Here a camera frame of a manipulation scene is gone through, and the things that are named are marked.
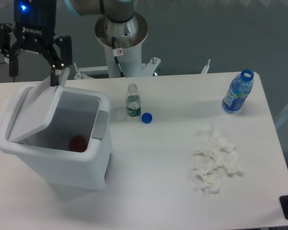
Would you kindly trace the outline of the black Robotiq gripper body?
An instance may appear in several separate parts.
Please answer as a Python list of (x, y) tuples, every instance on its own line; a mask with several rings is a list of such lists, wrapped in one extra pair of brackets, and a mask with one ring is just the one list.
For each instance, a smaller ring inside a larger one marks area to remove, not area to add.
[(15, 0), (13, 34), (16, 42), (12, 45), (12, 53), (20, 53), (20, 49), (44, 54), (56, 53), (54, 44), (56, 23), (55, 0)]

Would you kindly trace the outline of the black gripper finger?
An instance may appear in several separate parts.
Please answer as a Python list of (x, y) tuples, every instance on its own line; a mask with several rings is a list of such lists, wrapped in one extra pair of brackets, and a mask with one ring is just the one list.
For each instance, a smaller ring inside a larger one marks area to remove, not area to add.
[(72, 38), (69, 35), (54, 38), (52, 44), (46, 46), (43, 57), (51, 66), (50, 86), (57, 86), (59, 74), (56, 74), (56, 70), (63, 70), (72, 64)]
[(16, 77), (19, 75), (18, 55), (22, 46), (26, 42), (26, 36), (16, 37), (15, 43), (11, 46), (11, 36), (14, 26), (10, 23), (0, 23), (0, 53), (4, 55), (9, 64), (9, 76)]

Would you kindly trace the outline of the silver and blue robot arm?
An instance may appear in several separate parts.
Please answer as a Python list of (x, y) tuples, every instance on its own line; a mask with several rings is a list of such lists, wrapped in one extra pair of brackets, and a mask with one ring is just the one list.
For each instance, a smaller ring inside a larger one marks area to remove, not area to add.
[[(107, 52), (110, 77), (141, 76), (141, 54), (132, 55), (130, 48), (140, 41), (139, 14), (132, 0), (67, 0), (70, 11), (83, 16), (100, 14), (96, 36)], [(18, 73), (18, 55), (22, 51), (41, 54), (51, 68), (50, 85), (59, 83), (58, 71), (72, 64), (72, 39), (57, 36), (55, 0), (14, 1), (15, 24), (0, 24), (0, 53), (9, 64), (9, 75)]]

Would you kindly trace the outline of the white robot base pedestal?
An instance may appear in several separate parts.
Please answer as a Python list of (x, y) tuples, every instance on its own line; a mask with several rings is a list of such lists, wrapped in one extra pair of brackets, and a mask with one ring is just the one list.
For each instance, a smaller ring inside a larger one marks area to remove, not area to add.
[(113, 22), (102, 15), (96, 22), (95, 34), (104, 47), (107, 65), (75, 67), (76, 79), (95, 78), (101, 74), (108, 74), (109, 78), (157, 76), (161, 59), (152, 57), (147, 64), (142, 62), (142, 43), (148, 35), (148, 25), (142, 15), (135, 12), (123, 23)]

